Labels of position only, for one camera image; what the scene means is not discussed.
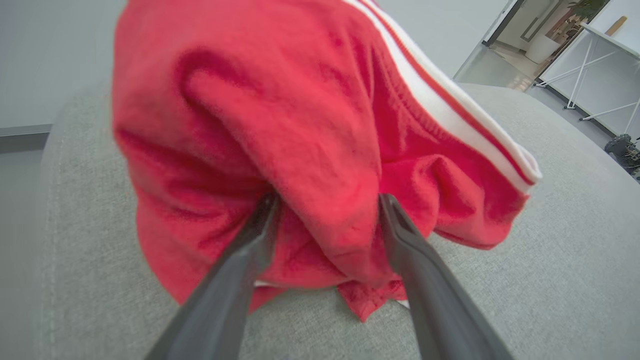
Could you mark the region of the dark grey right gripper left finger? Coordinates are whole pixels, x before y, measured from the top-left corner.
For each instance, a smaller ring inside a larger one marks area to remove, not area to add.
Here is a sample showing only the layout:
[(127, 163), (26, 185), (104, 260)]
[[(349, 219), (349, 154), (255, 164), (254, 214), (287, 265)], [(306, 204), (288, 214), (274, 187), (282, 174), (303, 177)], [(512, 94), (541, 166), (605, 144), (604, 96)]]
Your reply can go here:
[(281, 201), (264, 196), (180, 307), (147, 360), (236, 360), (255, 283), (274, 256)]

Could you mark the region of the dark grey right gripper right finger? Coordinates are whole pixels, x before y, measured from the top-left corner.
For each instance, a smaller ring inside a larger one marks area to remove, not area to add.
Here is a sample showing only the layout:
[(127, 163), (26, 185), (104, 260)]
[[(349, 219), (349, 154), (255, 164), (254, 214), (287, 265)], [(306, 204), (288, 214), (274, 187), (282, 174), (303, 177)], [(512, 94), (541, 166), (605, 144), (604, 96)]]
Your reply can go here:
[(398, 200), (380, 194), (378, 204), (387, 259), (402, 278), (423, 360), (511, 360), (498, 333)]

